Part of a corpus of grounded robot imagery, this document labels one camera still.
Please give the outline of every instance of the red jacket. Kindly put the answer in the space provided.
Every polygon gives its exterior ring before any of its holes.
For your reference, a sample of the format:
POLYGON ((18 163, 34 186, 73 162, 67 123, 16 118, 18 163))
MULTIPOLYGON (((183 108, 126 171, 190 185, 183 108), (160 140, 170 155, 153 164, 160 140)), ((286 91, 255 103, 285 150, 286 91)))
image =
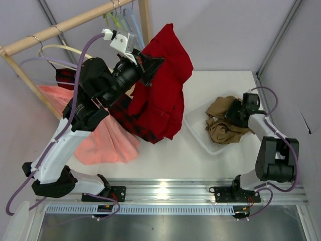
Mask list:
POLYGON ((163 57, 152 86, 136 83, 129 115, 140 114, 138 124, 158 138, 173 136, 181 129, 184 112, 183 84, 192 75, 191 60, 167 24, 142 51, 152 57, 163 57))

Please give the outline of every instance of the white plastic tray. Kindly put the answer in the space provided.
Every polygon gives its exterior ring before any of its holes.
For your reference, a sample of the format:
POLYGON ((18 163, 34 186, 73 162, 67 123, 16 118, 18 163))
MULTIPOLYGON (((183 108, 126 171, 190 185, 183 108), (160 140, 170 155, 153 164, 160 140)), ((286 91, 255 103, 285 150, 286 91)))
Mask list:
POLYGON ((207 108, 216 100, 217 97, 219 96, 227 97, 229 95, 242 99, 242 96, 239 93, 232 90, 217 96, 213 96, 213 100, 185 114, 183 119, 183 122, 185 123, 187 128, 191 131, 191 133, 196 138, 196 140, 211 155, 217 155, 222 151, 225 151, 226 149, 231 148, 234 145, 238 144, 238 143, 230 143, 227 145, 222 145, 222 144, 214 143, 211 140, 211 137, 208 131, 205 130, 207 126, 205 121, 209 118, 205 114, 205 111, 207 110, 207 108))

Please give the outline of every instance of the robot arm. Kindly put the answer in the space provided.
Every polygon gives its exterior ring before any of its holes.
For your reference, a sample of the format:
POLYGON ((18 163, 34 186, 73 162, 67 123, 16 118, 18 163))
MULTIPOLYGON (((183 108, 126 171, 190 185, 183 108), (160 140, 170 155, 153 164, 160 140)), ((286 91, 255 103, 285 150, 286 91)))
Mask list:
POLYGON ((134 49, 134 34, 109 29, 104 29, 103 33, 104 40, 111 40, 110 46, 118 52, 120 61, 112 72, 100 58, 91 58, 83 63, 76 112, 70 126, 55 140, 70 118, 73 99, 63 111, 58 128, 47 145, 52 147, 40 167, 36 169, 40 158, 23 165, 26 176, 35 171, 32 188, 38 196, 59 198, 68 193, 109 195, 111 186, 102 175, 78 173, 66 166, 66 163, 80 143, 109 115, 105 108, 112 107, 138 81, 150 86, 164 62, 163 58, 151 58, 134 49))
POLYGON ((238 175, 230 187, 214 187, 217 202, 248 203, 248 197, 260 202, 255 190, 266 181, 292 182, 296 178, 295 159, 289 147, 279 137, 286 139, 298 156, 299 143, 280 133, 259 110, 260 100, 257 94, 244 93, 242 102, 234 100, 225 117, 236 126, 249 127, 259 138, 261 147, 255 163, 255 169, 247 174, 238 175))

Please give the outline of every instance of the gray wall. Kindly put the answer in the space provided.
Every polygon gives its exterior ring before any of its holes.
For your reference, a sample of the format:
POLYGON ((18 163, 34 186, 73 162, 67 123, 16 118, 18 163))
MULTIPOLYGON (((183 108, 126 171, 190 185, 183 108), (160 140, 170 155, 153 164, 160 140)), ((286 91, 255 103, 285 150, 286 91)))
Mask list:
MULTIPOLYGON (((104 4, 94 1, 48 1, 57 21, 104 4)), ((154 34, 167 22, 191 55, 196 69, 256 70, 270 46, 293 0, 150 0, 154 34)), ((35 0, 2 1, 0 7, 0 44, 7 45, 47 28, 35 0)), ((82 49, 87 40, 105 27, 102 18, 66 33, 72 47, 82 49)), ((45 44, 57 43, 55 39, 45 44)), ((39 46, 15 56, 17 61, 35 56, 39 46)), ((112 65, 117 61, 108 43, 97 42, 89 50, 112 65)), ((61 51, 51 57, 65 59, 61 51)), ((34 78, 54 79, 54 70, 46 62, 28 63, 24 69, 34 78)), ((0 237, 8 224, 5 205, 24 181, 21 165, 33 161, 53 134, 57 120, 0 59, 0 237)), ((23 200, 34 200, 30 187, 16 199, 12 210, 23 200)))
MULTIPOLYGON (((320 13, 320 1, 303 3, 261 80, 279 96, 279 107, 273 115, 277 127, 289 137, 299 139, 301 178, 321 238, 320 13)), ((273 106, 273 98, 268 96, 273 106)))
MULTIPOLYGON (((0 7, 0 44, 7 45, 29 34, 47 28, 48 24, 34 0, 2 1, 0 7)), ((20 62, 36 55, 39 46, 14 56, 20 62)), ((63 52, 51 56, 64 59, 63 52)), ((53 79, 55 71, 47 63, 27 63, 24 69, 34 78, 53 79)), ((8 199, 23 183, 21 170, 24 162, 34 161, 54 133, 57 120, 36 98, 27 86, 16 77, 0 58, 0 239, 10 217, 5 213, 8 199)), ((17 196, 11 211, 24 201, 35 201, 28 185, 17 196)))
MULTIPOLYGON (((61 22, 106 0, 47 2, 61 22)), ((166 23, 174 23, 175 32, 196 70, 254 71, 292 3, 293 0, 149 0, 149 7, 153 34, 166 23)), ((134 11, 139 18, 137 2, 134 11)), ((71 45, 82 48, 101 28, 106 26, 104 20, 98 18, 69 31, 66 36, 71 45)), ((101 41, 95 43, 89 53, 104 57, 110 65, 117 60, 101 41)))

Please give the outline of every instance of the clothes rack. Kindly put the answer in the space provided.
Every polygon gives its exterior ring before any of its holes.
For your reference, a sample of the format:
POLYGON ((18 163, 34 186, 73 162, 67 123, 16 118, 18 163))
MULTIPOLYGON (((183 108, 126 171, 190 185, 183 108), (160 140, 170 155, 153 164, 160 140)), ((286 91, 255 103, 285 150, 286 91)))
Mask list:
MULTIPOLYGON (((91 9, 85 13, 79 14, 73 18, 70 18, 62 23, 57 24, 57 27, 49 27, 45 30, 42 30, 34 36, 37 36, 39 41, 44 42, 50 38, 53 38, 62 32, 66 32, 72 28, 75 28, 79 25, 82 25, 88 21, 91 21, 97 17, 100 17, 106 13, 109 13, 115 10, 120 6, 124 6, 128 3, 133 2, 134 0, 119 0, 113 2, 108 2, 104 5, 101 5, 97 8, 91 9)), ((150 17, 149 17, 149 7, 148 0, 138 0, 139 5, 139 13, 141 20, 141 28, 143 33, 143 39, 145 44, 148 44, 151 40, 151 25, 150 25, 150 17)), ((26 83, 26 85, 32 90, 32 92, 48 107, 48 109, 57 117, 61 118, 61 114, 59 114, 53 106, 50 104, 48 99, 42 94, 42 92, 38 89, 38 87, 33 83, 30 77, 23 71, 23 69, 19 66, 19 64, 13 59, 13 55, 20 53, 28 48, 31 48, 37 44, 39 41, 33 37, 26 37, 21 39, 15 43, 12 43, 8 46, 2 47, 0 45, 0 55, 3 59, 10 65, 10 67, 16 72, 16 74, 26 83)))

